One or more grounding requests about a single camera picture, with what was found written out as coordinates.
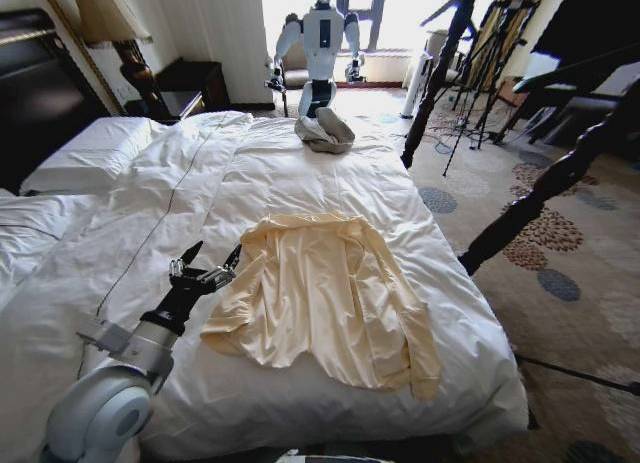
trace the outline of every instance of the lamp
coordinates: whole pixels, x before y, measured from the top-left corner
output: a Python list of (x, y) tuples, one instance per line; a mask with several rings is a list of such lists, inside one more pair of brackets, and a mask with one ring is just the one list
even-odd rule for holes
[(113, 45), (122, 60), (120, 73), (138, 90), (154, 118), (168, 117), (160, 89), (140, 53), (136, 40), (152, 41), (123, 0), (76, 0), (80, 10), (78, 33), (89, 47)]

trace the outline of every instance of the window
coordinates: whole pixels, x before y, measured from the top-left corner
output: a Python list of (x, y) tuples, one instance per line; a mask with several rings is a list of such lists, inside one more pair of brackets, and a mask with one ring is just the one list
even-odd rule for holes
[(336, 0), (336, 6), (343, 15), (350, 11), (358, 14), (360, 48), (366, 51), (375, 51), (380, 34), (384, 0)]
[[(295, 12), (302, 18), (316, 0), (262, 0), (267, 36), (267, 48), (272, 53), (282, 31), (284, 20)], [(415, 50), (424, 47), (427, 30), (449, 28), (454, 9), (442, 14), (427, 28), (420, 22), (434, 13), (448, 0), (332, 0), (331, 5), (343, 14), (358, 13), (360, 18), (360, 47), (367, 52), (376, 50)], [(480, 24), (492, 0), (476, 0), (473, 22)], [(343, 40), (343, 49), (347, 43)]]

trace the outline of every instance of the carpet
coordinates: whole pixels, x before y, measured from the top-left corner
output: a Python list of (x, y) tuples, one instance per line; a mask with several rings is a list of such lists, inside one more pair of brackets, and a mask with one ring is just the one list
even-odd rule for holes
[[(292, 117), (299, 93), (288, 93)], [(399, 89), (340, 89), (334, 107), (356, 135), (382, 135), (400, 152), (411, 125), (398, 116), (403, 98)], [(483, 108), (482, 101), (476, 108)], [(509, 111), (496, 105), (488, 128), (499, 128)], [(265, 115), (283, 116), (279, 98), (274, 112), (256, 113)], [(475, 111), (472, 120), (478, 116)], [(409, 173), (451, 246), (461, 253), (570, 146), (530, 145), (520, 122), (503, 146), (487, 141), (481, 150), (470, 150), (472, 142), (463, 137), (444, 178), (455, 120), (445, 96)], [(474, 280), (519, 353), (627, 384), (640, 381), (639, 275), (640, 171), (606, 154), (575, 187), (550, 200), (512, 244), (485, 262)], [(526, 363), (521, 369), (539, 429), (466, 457), (454, 455), (440, 438), (365, 445), (367, 456), (474, 463), (640, 461), (640, 398)], [(424, 457), (415, 460), (416, 454)]]

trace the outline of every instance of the pillow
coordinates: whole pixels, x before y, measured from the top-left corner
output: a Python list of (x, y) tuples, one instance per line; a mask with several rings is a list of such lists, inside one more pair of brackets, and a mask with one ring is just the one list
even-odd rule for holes
[(0, 309), (97, 199), (93, 195), (0, 197)]
[(22, 183), (20, 193), (106, 191), (166, 128), (148, 118), (99, 118), (36, 168)]

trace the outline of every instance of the white humanoid robot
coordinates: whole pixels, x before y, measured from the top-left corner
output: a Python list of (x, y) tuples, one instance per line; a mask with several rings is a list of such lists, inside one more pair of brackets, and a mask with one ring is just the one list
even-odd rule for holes
[(285, 26), (276, 44), (276, 54), (270, 62), (271, 76), (265, 86), (283, 92), (282, 58), (300, 38), (303, 39), (309, 77), (302, 90), (298, 114), (315, 118), (317, 108), (329, 106), (336, 95), (333, 67), (342, 45), (342, 35), (347, 38), (351, 51), (351, 63), (345, 76), (348, 82), (363, 81), (360, 67), (364, 57), (360, 53), (360, 27), (358, 15), (342, 16), (329, 4), (331, 0), (318, 0), (302, 20), (295, 13), (287, 16)]
[(113, 463), (127, 441), (151, 418), (151, 398), (173, 368), (171, 348), (198, 298), (228, 284), (240, 246), (213, 271), (190, 268), (202, 242), (171, 261), (171, 290), (147, 311), (133, 332), (94, 318), (78, 335), (120, 364), (98, 368), (62, 396), (47, 421), (41, 463)]

